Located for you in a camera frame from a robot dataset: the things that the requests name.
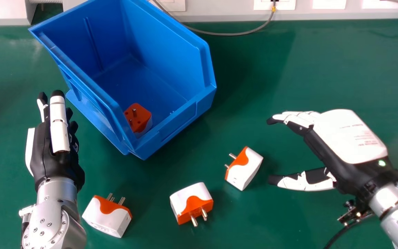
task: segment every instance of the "wall outlet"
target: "wall outlet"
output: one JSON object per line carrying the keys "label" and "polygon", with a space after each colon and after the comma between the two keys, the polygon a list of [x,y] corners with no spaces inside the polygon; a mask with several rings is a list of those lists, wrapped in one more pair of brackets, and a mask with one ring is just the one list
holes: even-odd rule
{"label": "wall outlet", "polygon": [[398,9],[398,3],[380,0],[362,0],[363,9]]}
{"label": "wall outlet", "polygon": [[[254,0],[253,10],[271,10],[273,8],[272,0]],[[296,0],[276,1],[277,10],[295,10]]]}
{"label": "wall outlet", "polygon": [[[154,6],[158,7],[153,0],[147,0],[152,3]],[[185,0],[157,0],[158,3],[164,7],[164,9],[168,12],[179,12],[186,11],[185,8]]]}
{"label": "wall outlet", "polygon": [[313,0],[313,9],[345,9],[346,0]]}

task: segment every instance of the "robotic arm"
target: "robotic arm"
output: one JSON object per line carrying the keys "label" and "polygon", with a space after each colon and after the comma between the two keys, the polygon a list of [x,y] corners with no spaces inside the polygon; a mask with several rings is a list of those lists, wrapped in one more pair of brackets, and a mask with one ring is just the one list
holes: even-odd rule
{"label": "robotic arm", "polygon": [[301,191],[336,188],[352,194],[356,204],[345,204],[348,212],[338,221],[345,226],[376,214],[381,226],[398,248],[398,170],[394,169],[382,141],[352,111],[283,112],[267,124],[284,123],[303,137],[325,165],[300,174],[271,175],[269,183]]}
{"label": "robotic arm", "polygon": [[40,93],[41,113],[36,128],[28,129],[26,166],[35,179],[36,204],[19,211],[22,218],[21,249],[83,249],[87,238],[80,225],[77,193],[85,182],[79,166],[78,125],[68,120],[64,93],[52,93],[50,104]]}

